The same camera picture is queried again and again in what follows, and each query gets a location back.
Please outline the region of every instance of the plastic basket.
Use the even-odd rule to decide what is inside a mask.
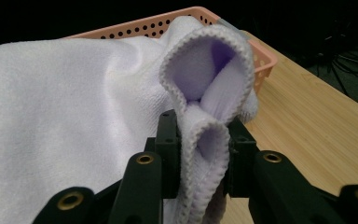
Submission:
[[[201,21],[204,25],[220,23],[235,29],[242,35],[245,35],[248,43],[252,46],[254,53],[255,92],[258,93],[260,91],[265,77],[269,76],[273,66],[278,61],[276,56],[261,46],[256,40],[247,37],[244,32],[239,31],[237,28],[205,7],[187,7],[140,20],[128,21],[102,29],[88,31],[78,35],[67,36],[66,38],[120,39],[137,35],[158,38],[168,29],[171,21],[178,16],[192,16]]]

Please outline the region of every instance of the black cable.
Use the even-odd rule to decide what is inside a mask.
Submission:
[[[333,64],[333,63],[331,63],[331,70],[333,71],[333,74],[334,74],[334,76],[336,77],[336,79],[337,79],[337,81],[338,81],[338,83],[339,83],[339,86],[341,87],[341,89],[342,89],[342,91],[344,92],[344,94],[345,94],[346,96],[350,97],[350,96],[348,95],[347,90],[346,90],[345,87],[344,87],[344,84],[342,84],[341,78],[338,76],[337,71],[336,71],[336,69],[334,68],[334,64]]]

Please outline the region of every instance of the fabric fold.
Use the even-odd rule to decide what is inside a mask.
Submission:
[[[220,222],[216,209],[224,210],[226,201],[215,193],[228,166],[227,125],[254,113],[245,108],[256,109],[254,79],[251,47],[223,25],[191,32],[164,58],[159,80],[183,136],[180,193],[166,202],[169,213],[179,215],[176,223]]]

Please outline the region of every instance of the lavender fabric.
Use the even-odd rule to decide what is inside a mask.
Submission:
[[[180,192],[164,223],[218,223],[227,124],[255,117],[252,50],[223,25],[178,17],[160,38],[57,39],[0,46],[0,223],[32,223],[57,192],[94,192],[174,109]]]

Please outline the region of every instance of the wooden table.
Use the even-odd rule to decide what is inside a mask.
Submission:
[[[358,103],[257,40],[279,60],[258,93],[256,118],[245,124],[258,148],[281,152],[313,186],[336,196],[358,184]],[[254,223],[248,199],[227,198],[222,223]]]

